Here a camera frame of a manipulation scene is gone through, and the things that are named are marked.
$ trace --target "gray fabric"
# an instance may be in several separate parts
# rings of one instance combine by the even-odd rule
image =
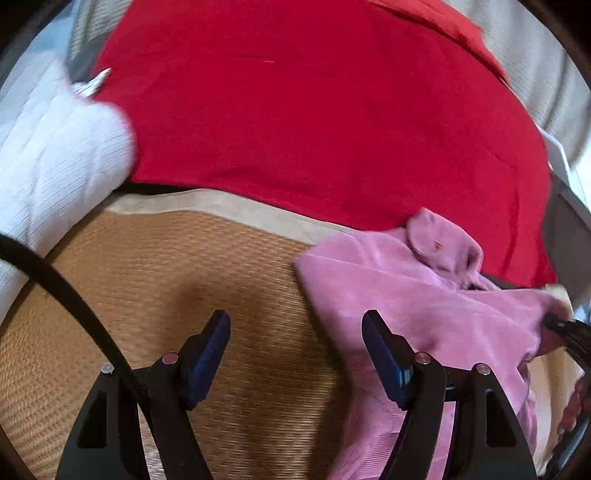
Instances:
[[[113,31],[131,2],[132,0],[82,0],[70,39],[68,61],[72,61],[88,41]]]
[[[591,212],[557,176],[543,221],[548,257],[576,308],[591,296]]]
[[[101,33],[85,42],[78,55],[67,62],[66,66],[72,83],[89,82],[92,79],[92,69],[110,34],[111,32]]]

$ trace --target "black cable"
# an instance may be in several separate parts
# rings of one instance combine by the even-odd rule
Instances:
[[[148,395],[135,377],[123,353],[103,324],[78,292],[58,271],[34,251],[9,236],[0,233],[0,260],[21,270],[50,293],[90,335],[115,372],[129,388],[135,400],[149,418]]]

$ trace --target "woven mat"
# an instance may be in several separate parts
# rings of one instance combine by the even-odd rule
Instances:
[[[350,387],[298,289],[306,245],[198,212],[102,212],[53,265],[78,289],[133,368],[199,332],[214,309],[232,337],[207,400],[190,413],[216,479],[323,478],[340,445]],[[76,415],[105,361],[38,286],[0,337],[0,424],[39,479],[55,476]],[[164,475],[144,430],[152,480]]]

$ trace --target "red cloth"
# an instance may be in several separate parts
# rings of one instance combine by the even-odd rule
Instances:
[[[421,207],[483,272],[554,280],[543,141],[517,98],[437,31],[365,0],[133,2],[97,96],[129,115],[132,180],[209,187],[358,229]]]
[[[509,84],[509,77],[495,56],[486,48],[482,30],[469,18],[462,15],[443,0],[368,0],[370,3],[388,8],[398,17],[408,18],[431,27],[449,37],[477,57],[503,82]]]

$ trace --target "white cloth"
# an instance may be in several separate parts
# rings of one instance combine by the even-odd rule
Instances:
[[[129,174],[124,115],[72,92],[53,53],[25,54],[0,89],[0,232],[47,255]],[[26,283],[0,262],[0,323]]]

